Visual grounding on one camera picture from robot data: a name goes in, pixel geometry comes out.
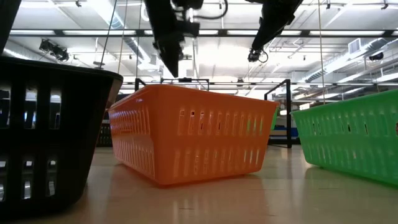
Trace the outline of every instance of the laundry basket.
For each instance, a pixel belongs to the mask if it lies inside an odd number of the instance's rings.
[[[122,76],[6,57],[0,68],[0,219],[75,203]]]
[[[109,109],[114,154],[160,185],[255,172],[277,105],[147,85]]]
[[[398,90],[293,115],[308,163],[398,185]]]

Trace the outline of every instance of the fluorescent light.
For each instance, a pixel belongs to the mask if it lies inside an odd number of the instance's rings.
[[[355,88],[355,89],[353,89],[353,90],[348,90],[347,92],[345,92],[344,94],[351,94],[351,93],[355,93],[356,91],[359,91],[359,90],[362,90],[363,89],[363,87],[361,87],[361,88]]]
[[[29,57],[23,56],[23,55],[21,55],[21,54],[19,54],[17,52],[13,52],[13,51],[11,51],[9,49],[4,49],[4,52],[9,54],[9,55],[11,55],[11,56],[13,56],[13,57],[16,57],[16,58],[21,58],[21,59],[25,59],[25,60],[32,60]]]
[[[218,30],[199,30],[199,35],[216,35]]]
[[[344,79],[342,79],[342,80],[340,80],[340,81],[338,81],[338,83],[344,83],[344,82],[348,82],[348,81],[351,81],[351,80],[354,80],[354,79],[356,79],[356,78],[358,78],[358,77],[360,77],[361,75],[350,75],[350,76],[348,76],[348,77],[346,77],[346,78],[344,78]]]
[[[382,35],[383,30],[323,30],[322,35]],[[310,35],[320,35],[320,32],[310,31]]]
[[[229,35],[256,35],[257,30],[228,30]]]
[[[300,35],[300,30],[283,30],[281,35]]]
[[[339,93],[328,93],[328,94],[325,94],[325,99],[332,98],[332,97],[335,97],[337,95],[339,95]],[[323,99],[323,95],[320,95],[317,98],[318,99]]]
[[[306,109],[310,109],[310,103],[300,105],[300,110],[306,110]]]
[[[11,30],[10,35],[34,34],[34,35],[55,35],[53,30]]]
[[[119,90],[119,92],[121,92],[123,94],[131,94],[131,93],[134,93],[135,90]]]
[[[107,30],[64,30],[65,35],[107,35]],[[109,35],[122,35],[123,30],[110,30]],[[136,31],[125,30],[124,35],[134,35]]]
[[[325,83],[324,85],[317,85],[318,88],[323,88],[324,86],[331,85],[331,83]]]
[[[396,79],[396,78],[398,78],[398,73],[393,73],[393,74],[390,74],[390,75],[384,75],[384,76],[382,76],[380,78],[374,79],[373,82],[374,83],[385,82],[385,81],[393,80],[393,79]]]

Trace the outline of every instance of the wire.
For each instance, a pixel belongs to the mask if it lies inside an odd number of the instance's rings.
[[[124,30],[126,28],[126,18],[127,18],[127,1],[126,1],[126,9],[124,10],[124,22],[123,22],[123,33],[122,33],[122,39],[120,43],[120,54],[119,54],[119,65],[118,65],[118,74],[120,72],[120,64],[122,62],[122,50],[123,50],[123,37],[124,37]]]
[[[228,12],[228,0],[224,0],[224,4],[225,4],[224,12],[221,15],[219,15],[219,16],[201,16],[201,15],[198,15],[198,16],[193,16],[193,17],[194,18],[199,18],[199,19],[210,19],[210,20],[221,19]]]
[[[321,25],[321,2],[318,0],[318,21],[319,21],[319,40],[320,40],[320,50],[321,50],[321,68],[322,68],[322,86],[323,86],[323,104],[326,104],[325,101],[325,77],[323,74],[323,50],[322,50],[322,25]]]
[[[259,62],[261,62],[261,63],[266,63],[266,62],[268,62],[268,54],[267,54],[267,52],[265,52],[264,50],[262,51],[266,56],[267,56],[267,60],[265,60],[265,61],[261,61],[260,59],[259,59]]]
[[[103,64],[103,62],[104,62],[104,56],[105,56],[105,51],[106,51],[106,44],[108,44],[109,32],[111,32],[113,16],[114,16],[114,12],[115,12],[115,10],[116,10],[116,3],[118,3],[118,0],[115,0],[115,2],[114,2],[113,12],[112,12],[112,16],[111,16],[111,21],[109,22],[108,34],[106,35],[106,40],[105,40],[105,44],[104,44],[104,51],[102,52],[101,63],[99,64],[99,69],[102,68],[102,64]]]

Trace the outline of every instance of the ceiling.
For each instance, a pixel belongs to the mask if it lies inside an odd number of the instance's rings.
[[[261,5],[251,4],[244,0],[229,0],[229,11],[223,19],[207,21],[197,20],[201,23],[201,29],[247,29],[256,30],[259,27]],[[383,0],[330,0],[331,8],[326,8],[326,1],[322,1],[319,18],[318,1],[304,0],[295,12],[295,20],[285,29],[318,30],[321,22],[322,30],[396,30],[398,28],[398,0],[388,0],[389,7],[382,10]],[[13,29],[73,29],[73,30],[98,30],[108,29],[110,14],[113,10],[113,0],[81,0],[81,7],[75,5],[75,0],[24,0],[14,21]],[[221,13],[218,0],[205,0],[201,10],[196,14],[216,16]],[[121,21],[126,21],[126,29],[150,30],[150,24],[146,19],[145,9],[141,1],[118,1],[116,14]],[[39,50],[41,40],[50,39],[53,43],[68,49],[71,59],[65,64],[82,67],[96,67],[94,61],[101,61],[104,52],[104,69],[118,72],[125,76],[126,82],[133,82],[138,76],[146,82],[159,81],[161,76],[169,77],[167,71],[162,71],[162,63],[157,58],[157,52],[152,47],[153,37],[134,37],[142,52],[148,56],[143,63],[137,60],[137,55],[120,37],[67,37],[67,36],[16,36],[11,35],[6,47],[20,55],[38,60],[55,61],[49,55],[43,55]],[[245,82],[276,82],[285,78],[293,82],[303,82],[312,71],[324,66],[334,69],[324,75],[324,82],[338,82],[346,77],[359,72],[369,70],[375,66],[396,59],[398,50],[395,45],[385,47],[382,60],[370,61],[367,57],[350,59],[349,63],[340,63],[336,60],[347,54],[348,44],[357,39],[355,35],[348,34],[344,38],[328,36],[314,37],[278,37],[266,48],[269,60],[264,63],[249,63],[247,56],[253,41],[252,36],[242,37],[202,37],[195,41],[186,38],[184,53],[193,55],[195,49],[195,61],[197,72],[194,72],[192,60],[180,62],[181,76],[209,78],[213,82],[236,82],[238,78],[244,78]],[[375,38],[361,39],[362,42],[371,42]],[[395,63],[386,67],[387,73],[394,73]],[[373,77],[364,74],[351,82],[372,82],[374,77],[384,75],[381,70],[373,71]],[[321,78],[312,82],[321,82]],[[238,95],[252,98],[263,98],[264,93],[273,86],[245,86],[238,91]],[[235,94],[236,85],[213,86],[213,91]],[[312,93],[318,91],[318,87],[295,87],[294,93]],[[123,93],[130,93],[132,89],[125,88]]]

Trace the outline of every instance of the overhead camera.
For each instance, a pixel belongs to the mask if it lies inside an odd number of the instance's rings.
[[[69,60],[68,49],[61,48],[58,45],[51,43],[50,40],[42,39],[39,50],[46,54],[50,53],[51,56],[54,56],[60,62],[66,62]]]

